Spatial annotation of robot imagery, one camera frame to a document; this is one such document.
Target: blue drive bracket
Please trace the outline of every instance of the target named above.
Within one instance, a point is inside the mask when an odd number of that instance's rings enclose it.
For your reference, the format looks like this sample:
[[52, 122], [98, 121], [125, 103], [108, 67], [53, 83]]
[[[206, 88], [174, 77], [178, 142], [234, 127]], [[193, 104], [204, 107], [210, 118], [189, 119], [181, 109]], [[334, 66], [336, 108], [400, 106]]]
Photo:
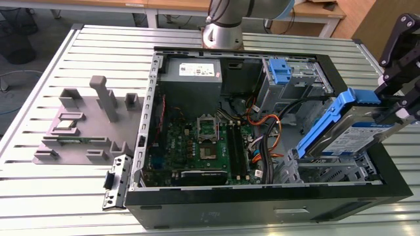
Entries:
[[292, 69], [284, 59], [269, 59], [269, 71], [277, 85], [286, 85], [292, 77]]
[[380, 104], [380, 99], [376, 96], [374, 92], [370, 90], [348, 88], [345, 92], [340, 93], [334, 102], [330, 104], [325, 114], [316, 122], [316, 124], [310, 128], [310, 131], [300, 140], [296, 146], [298, 158], [304, 157], [308, 148], [314, 143], [317, 137], [321, 135], [329, 125], [332, 123], [337, 123], [337, 121], [341, 119], [341, 110], [349, 103], [354, 102], [356, 104]]

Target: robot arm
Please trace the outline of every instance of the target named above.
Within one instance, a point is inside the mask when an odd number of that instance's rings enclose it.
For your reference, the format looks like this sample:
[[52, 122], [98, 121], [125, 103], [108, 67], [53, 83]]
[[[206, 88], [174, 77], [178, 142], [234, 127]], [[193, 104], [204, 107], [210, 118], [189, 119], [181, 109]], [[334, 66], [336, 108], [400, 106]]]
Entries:
[[289, 13], [293, 4], [294, 0], [212, 0], [202, 32], [204, 46], [240, 49], [242, 18], [280, 19]]

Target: ram slot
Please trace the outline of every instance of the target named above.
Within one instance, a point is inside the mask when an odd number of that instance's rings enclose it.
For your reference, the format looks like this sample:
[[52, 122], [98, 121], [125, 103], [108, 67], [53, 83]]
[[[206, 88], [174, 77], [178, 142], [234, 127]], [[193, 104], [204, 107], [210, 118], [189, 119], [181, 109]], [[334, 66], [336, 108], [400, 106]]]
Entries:
[[226, 136], [230, 161], [230, 176], [233, 178], [236, 178], [237, 176], [244, 177], [246, 175], [246, 164], [240, 126], [228, 126]]

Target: wooden table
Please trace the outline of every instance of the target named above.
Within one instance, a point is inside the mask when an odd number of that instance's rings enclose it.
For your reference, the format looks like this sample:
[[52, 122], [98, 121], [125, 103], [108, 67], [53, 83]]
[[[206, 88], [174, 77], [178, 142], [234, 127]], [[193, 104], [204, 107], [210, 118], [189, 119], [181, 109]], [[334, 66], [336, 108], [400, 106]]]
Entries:
[[[186, 15], [186, 16], [206, 16], [210, 0], [148, 0], [148, 14], [166, 15]], [[321, 23], [325, 24], [320, 33], [320, 37], [330, 37], [336, 25], [340, 19], [345, 18], [345, 13], [338, 6], [334, 7], [333, 11], [328, 11], [322, 8], [321, 3], [304, 2], [294, 6], [294, 21], [306, 23]], [[148, 20], [154, 21], [154, 18], [148, 15]], [[281, 21], [289, 21], [289, 17], [281, 19]], [[265, 22], [265, 27], [269, 28], [270, 21]]]
[[[206, 16], [210, 0], [0, 0], [0, 6], [30, 7], [57, 10], [142, 13], [148, 25], [157, 28], [157, 15]], [[294, 6], [294, 21], [325, 24], [320, 37], [330, 37], [336, 25], [345, 17], [338, 7], [322, 9], [318, 3], [304, 2]]]
[[56, 10], [145, 14], [146, 2], [148, 0], [0, 0], [0, 6], [50, 9], [57, 19], [60, 15]]

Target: hard drive label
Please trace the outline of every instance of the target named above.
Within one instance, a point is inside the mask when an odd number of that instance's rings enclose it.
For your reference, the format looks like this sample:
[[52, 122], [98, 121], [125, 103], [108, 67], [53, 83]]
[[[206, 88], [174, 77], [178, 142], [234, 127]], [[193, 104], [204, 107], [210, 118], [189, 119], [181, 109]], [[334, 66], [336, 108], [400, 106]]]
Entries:
[[322, 155], [352, 155], [373, 140], [376, 134], [386, 131], [392, 126], [392, 124], [376, 124], [373, 122], [353, 123], [324, 149]]

